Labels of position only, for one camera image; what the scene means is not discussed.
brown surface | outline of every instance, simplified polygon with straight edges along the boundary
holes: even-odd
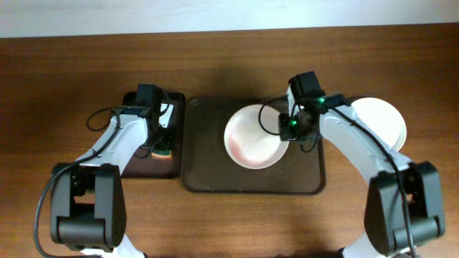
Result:
[[[459,253],[459,25],[288,29],[0,40],[0,257],[37,257],[32,221],[58,161],[100,136],[84,126],[138,82],[197,95],[282,94],[315,70],[322,88],[393,103],[408,127],[403,153],[441,173],[446,235],[425,257]],[[127,234],[151,257],[274,257],[338,249],[363,230],[366,185],[325,144],[327,187],[316,197],[206,195],[179,181],[123,180]],[[44,248],[71,254],[49,237]]]

white wall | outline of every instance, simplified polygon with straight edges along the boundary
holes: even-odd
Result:
[[[0,0],[0,37],[459,22],[459,0]]]

small black tray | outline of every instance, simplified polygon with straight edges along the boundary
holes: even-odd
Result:
[[[197,98],[186,106],[184,151],[181,161],[183,185],[193,192],[315,195],[325,186],[321,140],[310,153],[290,143],[284,156],[264,169],[237,165],[227,154],[223,134],[232,115],[258,100]],[[287,105],[274,105],[286,112]]]

white plate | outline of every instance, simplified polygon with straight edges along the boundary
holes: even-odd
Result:
[[[250,105],[237,111],[224,130],[224,147],[230,158],[244,168],[267,168],[282,158],[288,142],[279,136],[266,133],[258,123],[262,105]],[[262,113],[262,124],[273,133],[278,133],[279,112],[266,106]]]
[[[387,145],[399,151],[407,139],[407,125],[400,112],[388,102],[364,97],[352,102],[359,118]]]

wooden table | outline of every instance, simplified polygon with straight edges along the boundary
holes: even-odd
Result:
[[[440,171],[446,235],[425,257],[459,253],[459,24],[0,40],[0,257],[38,257],[32,222],[59,161],[100,137],[85,127],[139,82],[188,98],[280,95],[315,70],[328,93],[372,95],[404,115],[402,152]],[[127,234],[150,257],[275,257],[336,250],[364,229],[366,185],[330,143],[318,196],[212,195],[179,180],[123,180]],[[49,237],[42,244],[76,254]]]

